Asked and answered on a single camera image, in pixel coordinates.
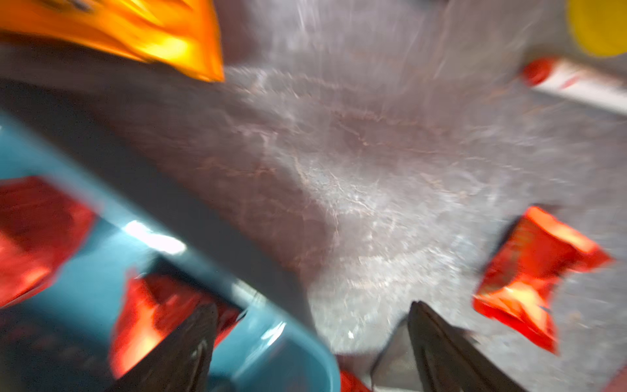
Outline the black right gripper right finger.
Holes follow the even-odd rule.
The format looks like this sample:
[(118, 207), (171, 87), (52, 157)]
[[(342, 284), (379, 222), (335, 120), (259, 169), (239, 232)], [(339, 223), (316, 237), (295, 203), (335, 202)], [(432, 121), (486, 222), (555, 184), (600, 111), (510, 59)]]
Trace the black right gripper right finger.
[(525, 391), (425, 302), (411, 304), (408, 333), (424, 391)]

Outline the orange tea bag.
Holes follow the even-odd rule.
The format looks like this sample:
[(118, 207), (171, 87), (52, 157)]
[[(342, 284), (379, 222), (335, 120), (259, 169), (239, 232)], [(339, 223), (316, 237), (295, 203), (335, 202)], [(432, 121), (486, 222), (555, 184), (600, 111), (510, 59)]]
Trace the orange tea bag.
[(225, 79), (211, 1), (3, 1), (1, 31), (163, 63), (204, 82)]

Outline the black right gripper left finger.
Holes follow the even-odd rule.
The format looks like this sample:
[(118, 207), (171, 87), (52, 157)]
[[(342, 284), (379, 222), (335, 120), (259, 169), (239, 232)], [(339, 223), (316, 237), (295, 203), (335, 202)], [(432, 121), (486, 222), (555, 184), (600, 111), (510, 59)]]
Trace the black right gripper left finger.
[(217, 308), (199, 306), (174, 332), (109, 387), (109, 392), (206, 390)]

